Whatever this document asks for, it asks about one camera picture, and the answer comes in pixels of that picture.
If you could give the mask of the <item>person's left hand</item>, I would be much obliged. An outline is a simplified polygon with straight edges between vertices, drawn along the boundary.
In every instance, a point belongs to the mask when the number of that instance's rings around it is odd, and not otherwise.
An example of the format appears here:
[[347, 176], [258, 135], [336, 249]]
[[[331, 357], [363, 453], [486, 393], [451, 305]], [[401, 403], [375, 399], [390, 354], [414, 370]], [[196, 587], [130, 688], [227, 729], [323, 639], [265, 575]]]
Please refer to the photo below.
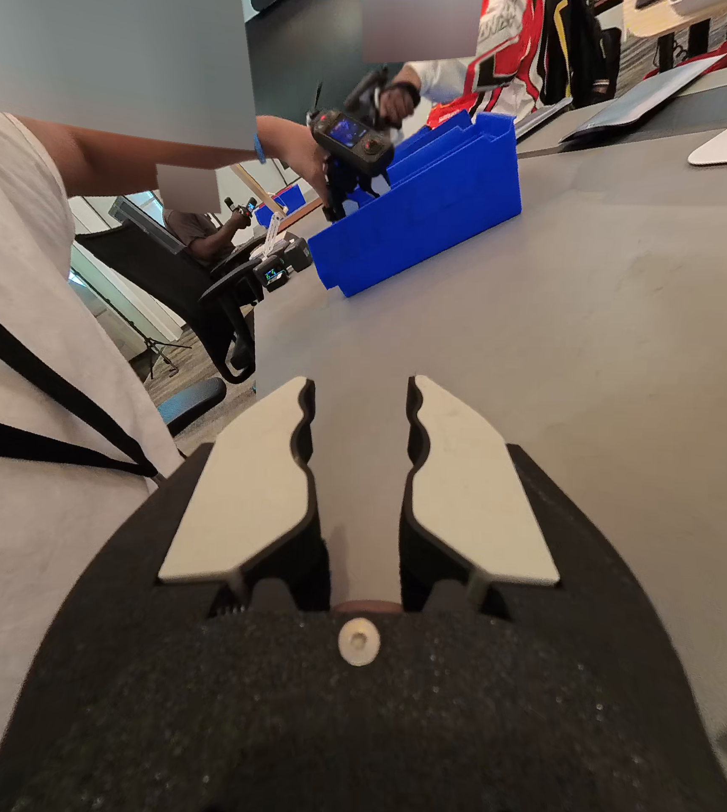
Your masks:
[[322, 204], [328, 206], [328, 153], [318, 145], [305, 125], [288, 127], [283, 139], [282, 145], [277, 147], [277, 158], [287, 163], [317, 193]]

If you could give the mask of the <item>black jacket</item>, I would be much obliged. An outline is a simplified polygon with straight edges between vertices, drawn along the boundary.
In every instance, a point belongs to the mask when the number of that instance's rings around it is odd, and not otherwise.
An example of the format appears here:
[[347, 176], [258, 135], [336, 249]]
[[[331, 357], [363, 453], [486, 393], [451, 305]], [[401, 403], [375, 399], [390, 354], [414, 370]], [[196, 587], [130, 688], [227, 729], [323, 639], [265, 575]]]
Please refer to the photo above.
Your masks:
[[621, 28], [602, 28], [587, 2], [545, 2], [537, 64], [541, 104], [550, 107], [570, 97], [581, 108], [613, 99], [621, 48]]

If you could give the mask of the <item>black office chair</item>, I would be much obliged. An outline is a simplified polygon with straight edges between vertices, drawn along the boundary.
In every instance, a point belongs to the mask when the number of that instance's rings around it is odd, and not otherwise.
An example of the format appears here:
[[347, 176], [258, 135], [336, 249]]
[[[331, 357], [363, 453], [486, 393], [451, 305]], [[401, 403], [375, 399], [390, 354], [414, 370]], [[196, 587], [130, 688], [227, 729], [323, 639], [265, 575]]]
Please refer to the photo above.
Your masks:
[[76, 242], [181, 317], [227, 382], [243, 383], [255, 374], [253, 319], [242, 308], [258, 304], [264, 292], [250, 269], [213, 280], [184, 251], [173, 253], [129, 220], [79, 234]]

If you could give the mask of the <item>person's left forearm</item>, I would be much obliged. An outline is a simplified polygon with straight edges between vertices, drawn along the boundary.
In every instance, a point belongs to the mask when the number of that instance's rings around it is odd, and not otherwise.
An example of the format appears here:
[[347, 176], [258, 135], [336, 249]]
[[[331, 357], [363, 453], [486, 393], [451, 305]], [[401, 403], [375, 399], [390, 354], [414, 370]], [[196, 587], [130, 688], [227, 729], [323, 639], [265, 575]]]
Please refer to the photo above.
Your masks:
[[216, 148], [132, 137], [15, 116], [41, 144], [67, 195], [126, 195], [157, 188], [156, 167], [216, 170], [257, 158], [255, 149]]

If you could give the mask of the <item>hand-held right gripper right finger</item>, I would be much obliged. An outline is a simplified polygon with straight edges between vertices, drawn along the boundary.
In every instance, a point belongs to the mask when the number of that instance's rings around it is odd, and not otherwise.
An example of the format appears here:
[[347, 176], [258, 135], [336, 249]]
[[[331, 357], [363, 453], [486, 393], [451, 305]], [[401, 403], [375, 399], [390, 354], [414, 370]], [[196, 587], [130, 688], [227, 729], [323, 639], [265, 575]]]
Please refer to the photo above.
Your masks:
[[500, 432], [421, 374], [408, 382], [407, 420], [405, 569], [428, 586], [556, 586], [560, 573]]

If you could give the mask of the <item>small white bracket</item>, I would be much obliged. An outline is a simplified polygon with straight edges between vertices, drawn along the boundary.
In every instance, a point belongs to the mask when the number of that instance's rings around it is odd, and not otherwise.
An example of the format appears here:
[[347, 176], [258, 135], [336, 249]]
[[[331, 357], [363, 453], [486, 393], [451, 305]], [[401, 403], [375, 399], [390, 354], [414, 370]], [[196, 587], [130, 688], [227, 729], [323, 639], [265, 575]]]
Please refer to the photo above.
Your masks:
[[272, 213], [265, 236], [265, 242], [262, 245], [263, 250], [260, 254], [260, 256], [263, 259], [267, 259], [267, 257], [270, 256], [275, 245], [277, 244], [278, 232], [285, 217], [286, 215], [280, 214], [278, 212]]

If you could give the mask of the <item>blue plastic bin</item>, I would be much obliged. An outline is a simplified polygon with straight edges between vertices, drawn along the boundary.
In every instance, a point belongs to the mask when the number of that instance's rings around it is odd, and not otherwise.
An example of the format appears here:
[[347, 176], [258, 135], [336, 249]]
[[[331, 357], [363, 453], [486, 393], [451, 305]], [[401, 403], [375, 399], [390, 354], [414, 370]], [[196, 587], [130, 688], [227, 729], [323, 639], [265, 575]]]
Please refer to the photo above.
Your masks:
[[396, 148], [389, 191], [308, 239], [328, 290], [352, 297], [522, 211], [514, 118], [461, 110]]

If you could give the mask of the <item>red white snack packet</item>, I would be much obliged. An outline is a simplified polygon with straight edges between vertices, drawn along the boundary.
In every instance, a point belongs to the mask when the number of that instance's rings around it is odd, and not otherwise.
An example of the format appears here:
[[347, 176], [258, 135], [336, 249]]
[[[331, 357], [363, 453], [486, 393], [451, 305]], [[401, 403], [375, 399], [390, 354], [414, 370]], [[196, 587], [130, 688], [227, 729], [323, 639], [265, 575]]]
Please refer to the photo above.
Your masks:
[[436, 129], [459, 114], [481, 113], [515, 121], [544, 107], [537, 64], [544, 1], [482, 2], [474, 56], [407, 62], [391, 80], [371, 71], [345, 100], [354, 118], [384, 131], [401, 129], [419, 103], [432, 104], [425, 122]]

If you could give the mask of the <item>large black screen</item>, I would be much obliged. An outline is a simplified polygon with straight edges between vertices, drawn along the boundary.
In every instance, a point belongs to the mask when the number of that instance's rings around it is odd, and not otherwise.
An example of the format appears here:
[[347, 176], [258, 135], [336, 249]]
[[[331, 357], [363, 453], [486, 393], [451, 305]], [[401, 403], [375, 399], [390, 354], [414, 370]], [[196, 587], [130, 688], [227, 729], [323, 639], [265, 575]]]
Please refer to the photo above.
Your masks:
[[472, 56], [480, 2], [243, 2], [257, 115], [304, 123], [320, 103], [341, 107], [380, 66]]

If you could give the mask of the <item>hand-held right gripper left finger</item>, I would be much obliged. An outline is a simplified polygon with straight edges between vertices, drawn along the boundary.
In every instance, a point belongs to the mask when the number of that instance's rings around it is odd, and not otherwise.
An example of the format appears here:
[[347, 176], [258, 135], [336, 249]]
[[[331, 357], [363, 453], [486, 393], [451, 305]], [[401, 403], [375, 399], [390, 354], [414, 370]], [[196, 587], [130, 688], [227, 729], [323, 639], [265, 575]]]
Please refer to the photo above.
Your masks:
[[315, 412], [315, 383], [297, 376], [218, 435], [157, 574], [163, 584], [297, 584], [325, 564], [309, 468]]

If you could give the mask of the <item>small blue bin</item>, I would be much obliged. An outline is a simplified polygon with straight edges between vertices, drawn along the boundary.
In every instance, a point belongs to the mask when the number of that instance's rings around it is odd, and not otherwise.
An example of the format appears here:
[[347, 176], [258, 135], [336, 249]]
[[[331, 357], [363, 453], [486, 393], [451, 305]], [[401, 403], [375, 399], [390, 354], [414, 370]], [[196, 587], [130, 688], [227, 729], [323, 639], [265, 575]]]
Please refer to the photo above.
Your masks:
[[[273, 195], [274, 201], [285, 211], [285, 216], [293, 214], [306, 205], [306, 199], [298, 184], [291, 184]], [[263, 228], [268, 228], [273, 217], [273, 211], [267, 205], [259, 204], [255, 208], [253, 218]]]

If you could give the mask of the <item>black board with wooden rim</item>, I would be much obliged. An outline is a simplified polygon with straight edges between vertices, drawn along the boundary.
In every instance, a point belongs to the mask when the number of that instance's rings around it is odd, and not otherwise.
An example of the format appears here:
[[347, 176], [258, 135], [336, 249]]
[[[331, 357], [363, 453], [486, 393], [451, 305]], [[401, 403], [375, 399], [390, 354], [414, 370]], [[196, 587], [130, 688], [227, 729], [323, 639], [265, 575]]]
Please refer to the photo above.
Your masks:
[[623, 33], [640, 39], [660, 37], [726, 13], [727, 1], [624, 1]]

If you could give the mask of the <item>silver laptop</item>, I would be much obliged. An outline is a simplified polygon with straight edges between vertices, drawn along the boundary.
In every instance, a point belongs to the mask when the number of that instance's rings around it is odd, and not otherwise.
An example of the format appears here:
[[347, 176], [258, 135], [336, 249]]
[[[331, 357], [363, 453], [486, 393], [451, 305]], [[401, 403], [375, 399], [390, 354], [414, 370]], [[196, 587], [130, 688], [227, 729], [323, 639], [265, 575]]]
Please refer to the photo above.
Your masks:
[[561, 138], [559, 144], [570, 145], [631, 130], [723, 59], [724, 55], [709, 55], [642, 80]]
[[561, 101], [550, 106], [541, 107], [530, 115], [517, 120], [514, 124], [514, 132], [517, 142], [530, 136], [537, 130], [555, 118], [568, 112], [573, 107], [573, 98], [566, 96]]

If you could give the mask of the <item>black charger with display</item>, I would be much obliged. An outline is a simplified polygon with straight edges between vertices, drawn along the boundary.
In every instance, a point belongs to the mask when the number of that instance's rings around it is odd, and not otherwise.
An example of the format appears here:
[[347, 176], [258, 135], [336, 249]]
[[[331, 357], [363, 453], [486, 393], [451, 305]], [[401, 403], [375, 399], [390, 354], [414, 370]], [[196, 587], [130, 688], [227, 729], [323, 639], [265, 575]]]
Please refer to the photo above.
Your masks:
[[254, 275], [268, 292], [276, 291], [289, 281], [287, 263], [281, 255], [271, 255], [255, 265]]

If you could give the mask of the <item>blue chair seat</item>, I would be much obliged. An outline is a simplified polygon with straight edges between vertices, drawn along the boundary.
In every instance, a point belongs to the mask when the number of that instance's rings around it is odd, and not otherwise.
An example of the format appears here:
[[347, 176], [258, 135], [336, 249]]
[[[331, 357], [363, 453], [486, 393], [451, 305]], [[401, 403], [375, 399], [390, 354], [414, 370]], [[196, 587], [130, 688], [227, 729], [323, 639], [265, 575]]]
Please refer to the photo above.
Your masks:
[[199, 381], [157, 406], [172, 437], [177, 437], [227, 396], [227, 384], [220, 378]]

